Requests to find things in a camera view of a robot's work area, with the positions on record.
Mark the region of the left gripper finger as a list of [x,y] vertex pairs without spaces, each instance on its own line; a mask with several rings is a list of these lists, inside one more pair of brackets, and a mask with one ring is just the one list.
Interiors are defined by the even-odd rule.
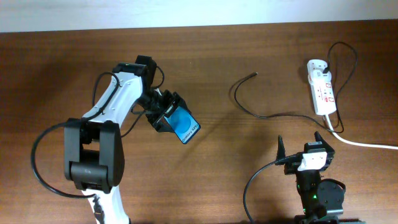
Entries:
[[191,114],[192,112],[188,109],[188,106],[185,102],[185,100],[175,91],[173,92],[173,97],[174,97],[174,102],[173,104],[175,106],[179,106],[181,108],[183,108],[184,110],[186,110],[189,114]]
[[171,133],[172,128],[170,127],[169,123],[165,120],[164,115],[160,115],[154,119],[152,122],[152,127],[158,133]]

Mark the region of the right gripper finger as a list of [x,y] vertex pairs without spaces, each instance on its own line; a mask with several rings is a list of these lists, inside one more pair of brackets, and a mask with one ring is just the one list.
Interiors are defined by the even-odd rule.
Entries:
[[276,160],[279,162],[283,162],[284,159],[286,158],[285,155],[285,147],[284,147],[284,142],[282,139],[282,136],[279,135],[277,139],[277,155],[276,155]]
[[322,136],[320,135],[320,133],[318,131],[316,131],[314,133],[315,136],[315,140],[316,142],[321,142],[322,146],[326,149],[327,153],[334,153],[335,150],[322,138]]

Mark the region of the blue screen smartphone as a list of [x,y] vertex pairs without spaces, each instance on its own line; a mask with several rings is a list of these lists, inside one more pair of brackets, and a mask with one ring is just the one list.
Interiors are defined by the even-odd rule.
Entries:
[[165,120],[183,144],[187,144],[201,129],[194,117],[181,106],[169,117],[165,117]]

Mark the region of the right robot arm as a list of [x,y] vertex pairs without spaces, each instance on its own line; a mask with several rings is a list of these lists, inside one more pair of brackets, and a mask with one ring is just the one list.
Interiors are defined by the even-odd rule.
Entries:
[[330,167],[335,150],[314,133],[314,142],[304,144],[302,152],[285,155],[282,136],[278,136],[277,162],[284,166],[285,175],[296,176],[296,189],[302,202],[303,214],[295,223],[338,223],[343,214],[346,186],[335,179],[324,179],[321,173]]

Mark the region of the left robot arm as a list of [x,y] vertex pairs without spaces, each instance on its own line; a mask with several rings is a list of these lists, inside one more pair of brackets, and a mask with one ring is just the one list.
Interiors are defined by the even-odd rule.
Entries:
[[143,107],[159,133],[174,133],[187,144],[200,130],[185,100],[176,92],[153,86],[159,67],[140,55],[134,63],[119,63],[111,83],[81,119],[70,118],[64,129],[65,177],[88,199],[97,223],[130,223],[119,185],[124,173],[121,126],[133,107]]

